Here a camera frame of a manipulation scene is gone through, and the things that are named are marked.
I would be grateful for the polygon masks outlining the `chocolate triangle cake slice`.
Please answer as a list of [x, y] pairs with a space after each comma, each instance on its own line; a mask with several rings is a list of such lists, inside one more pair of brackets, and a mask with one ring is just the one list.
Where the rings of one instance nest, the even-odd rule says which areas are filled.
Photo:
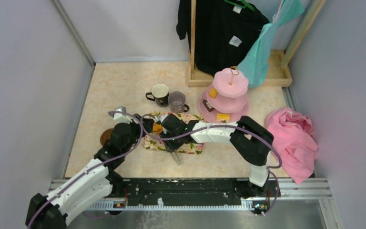
[[204, 107], [206, 108], [206, 110], [210, 113], [214, 110], [214, 107], [212, 107], [207, 100], [203, 100], [202, 101]]

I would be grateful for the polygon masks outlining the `yellow layered cake slice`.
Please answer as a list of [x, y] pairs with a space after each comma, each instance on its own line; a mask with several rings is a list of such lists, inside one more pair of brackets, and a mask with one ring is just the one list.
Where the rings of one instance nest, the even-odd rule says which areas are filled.
[[230, 114], [226, 113], [217, 113], [216, 114], [216, 120], [221, 123], [227, 123], [230, 121]]

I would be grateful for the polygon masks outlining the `yellow rectangular biscuit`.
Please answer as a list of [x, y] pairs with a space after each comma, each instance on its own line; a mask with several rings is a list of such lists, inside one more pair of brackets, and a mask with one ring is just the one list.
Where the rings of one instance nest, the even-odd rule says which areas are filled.
[[209, 95], [209, 97], [215, 99], [218, 95], [218, 91], [214, 87], [211, 87], [208, 95]]

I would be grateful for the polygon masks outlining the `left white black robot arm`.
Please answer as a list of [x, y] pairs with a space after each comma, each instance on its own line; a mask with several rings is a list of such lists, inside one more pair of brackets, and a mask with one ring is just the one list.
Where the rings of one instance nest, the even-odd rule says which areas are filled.
[[138, 146], [141, 138], [152, 132], [156, 121], [125, 112], [112, 114], [117, 124], [93, 159], [54, 191], [46, 195], [38, 193], [30, 200], [27, 228], [65, 229], [96, 201], [123, 193], [123, 178], [114, 170]]

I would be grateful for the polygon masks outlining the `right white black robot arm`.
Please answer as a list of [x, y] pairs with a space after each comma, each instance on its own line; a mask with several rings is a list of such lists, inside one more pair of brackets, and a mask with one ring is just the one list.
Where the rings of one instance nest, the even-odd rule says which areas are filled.
[[159, 121], [163, 130], [160, 138], [169, 152], [184, 144], [231, 144], [250, 164], [249, 190], [261, 197], [268, 190], [269, 172], [267, 157], [272, 150], [274, 136], [255, 120], [242, 116], [231, 123], [207, 123], [190, 120], [187, 123], [173, 114], [162, 115]]

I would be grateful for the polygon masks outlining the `orange fish-shaped cake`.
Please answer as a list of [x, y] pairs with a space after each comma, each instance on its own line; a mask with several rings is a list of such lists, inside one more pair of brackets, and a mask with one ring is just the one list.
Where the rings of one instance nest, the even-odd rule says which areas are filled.
[[163, 127], [161, 124], [155, 123], [152, 127], [152, 132], [156, 135], [160, 134], [163, 131]]

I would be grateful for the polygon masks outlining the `floral rectangular tray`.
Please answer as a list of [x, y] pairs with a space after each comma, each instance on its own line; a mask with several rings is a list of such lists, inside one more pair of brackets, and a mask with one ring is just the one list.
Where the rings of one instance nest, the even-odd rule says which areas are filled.
[[[184, 121], [186, 124], [191, 120], [198, 120], [198, 121], [204, 121], [203, 116], [199, 114], [187, 114], [187, 113], [172, 113], [172, 112], [150, 112], [150, 115], [153, 115], [155, 117], [161, 117], [162, 115], [170, 115], [173, 114], [174, 116], [178, 117], [182, 121]], [[153, 139], [149, 136], [145, 136], [142, 140], [142, 146], [146, 150], [152, 150], [152, 151], [164, 151], [166, 152], [166, 146], [163, 142]], [[191, 154], [191, 155], [199, 155], [203, 151], [203, 144], [196, 144], [196, 143], [187, 143], [183, 144], [181, 147], [179, 147], [176, 150], [176, 153], [184, 153], [184, 154]]]

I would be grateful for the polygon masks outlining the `black mug white inside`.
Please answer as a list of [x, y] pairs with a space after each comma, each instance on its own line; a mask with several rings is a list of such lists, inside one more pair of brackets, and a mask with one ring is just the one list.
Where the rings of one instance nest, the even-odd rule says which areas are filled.
[[145, 94], [147, 100], [154, 101], [159, 107], [168, 106], [168, 96], [169, 88], [165, 84], [157, 84]]

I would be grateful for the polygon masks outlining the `brown round coaster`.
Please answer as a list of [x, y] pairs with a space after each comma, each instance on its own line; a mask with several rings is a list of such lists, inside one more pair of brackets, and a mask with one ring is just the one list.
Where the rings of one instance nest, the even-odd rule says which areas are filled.
[[100, 144], [105, 145], [105, 142], [110, 139], [113, 128], [105, 130], [100, 137]]

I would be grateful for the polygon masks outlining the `pink three-tier cake stand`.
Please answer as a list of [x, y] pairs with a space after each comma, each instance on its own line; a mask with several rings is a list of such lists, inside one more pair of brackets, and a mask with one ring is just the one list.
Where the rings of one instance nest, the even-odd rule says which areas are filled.
[[[249, 98], [247, 95], [249, 81], [237, 66], [232, 66], [218, 71], [214, 75], [213, 82], [204, 90], [198, 102], [198, 111], [205, 121], [209, 123], [221, 123], [216, 120], [217, 113], [230, 114], [229, 122], [236, 122], [242, 116], [247, 115]], [[218, 91], [215, 99], [209, 97], [211, 87]], [[214, 107], [208, 112], [202, 101], [207, 100]]]

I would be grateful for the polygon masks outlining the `teal garment hanging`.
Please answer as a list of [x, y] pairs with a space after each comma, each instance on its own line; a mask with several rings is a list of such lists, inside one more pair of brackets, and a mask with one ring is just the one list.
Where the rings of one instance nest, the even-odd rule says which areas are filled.
[[268, 59], [277, 29], [283, 24], [304, 13], [305, 8], [299, 0], [280, 2], [273, 21], [264, 25], [250, 51], [239, 63], [238, 69], [248, 79], [248, 88], [259, 87], [266, 79], [269, 68]]

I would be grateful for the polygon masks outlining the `black t-shirt on hanger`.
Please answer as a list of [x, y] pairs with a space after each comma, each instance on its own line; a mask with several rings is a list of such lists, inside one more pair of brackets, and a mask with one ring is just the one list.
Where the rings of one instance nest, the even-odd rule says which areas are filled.
[[224, 0], [196, 1], [194, 60], [198, 70], [214, 76], [237, 66], [269, 20], [255, 5], [240, 8]]

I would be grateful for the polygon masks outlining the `wooden clothes rack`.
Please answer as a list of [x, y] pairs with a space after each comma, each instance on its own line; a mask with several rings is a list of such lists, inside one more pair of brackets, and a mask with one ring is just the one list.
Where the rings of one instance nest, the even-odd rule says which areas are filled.
[[[270, 57], [267, 62], [267, 75], [262, 86], [290, 86], [292, 83], [292, 76], [288, 65], [324, 4], [325, 0], [311, 1], [287, 48], [284, 51], [270, 51]], [[189, 70], [186, 76], [186, 83], [188, 87], [206, 87], [212, 83], [213, 77], [198, 70], [198, 68], [195, 66], [195, 21], [196, 1], [193, 0], [191, 1], [190, 54]]]

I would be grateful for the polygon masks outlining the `pink crumpled towel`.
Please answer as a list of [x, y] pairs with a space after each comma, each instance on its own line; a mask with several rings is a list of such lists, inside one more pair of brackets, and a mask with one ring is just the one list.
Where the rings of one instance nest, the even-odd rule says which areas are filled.
[[274, 136], [273, 147], [281, 157], [283, 170], [301, 184], [313, 174], [317, 159], [312, 120], [291, 108], [282, 108], [267, 116], [265, 126]]

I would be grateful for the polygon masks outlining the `green clothes hanger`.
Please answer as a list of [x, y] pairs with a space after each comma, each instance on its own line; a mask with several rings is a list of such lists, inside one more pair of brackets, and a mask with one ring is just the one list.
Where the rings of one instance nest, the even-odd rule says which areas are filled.
[[250, 10], [255, 11], [255, 7], [253, 5], [251, 5], [250, 3], [248, 3], [246, 0], [240, 0], [240, 2], [224, 0], [224, 2], [234, 5], [236, 7], [239, 7], [241, 9], [249, 8]]

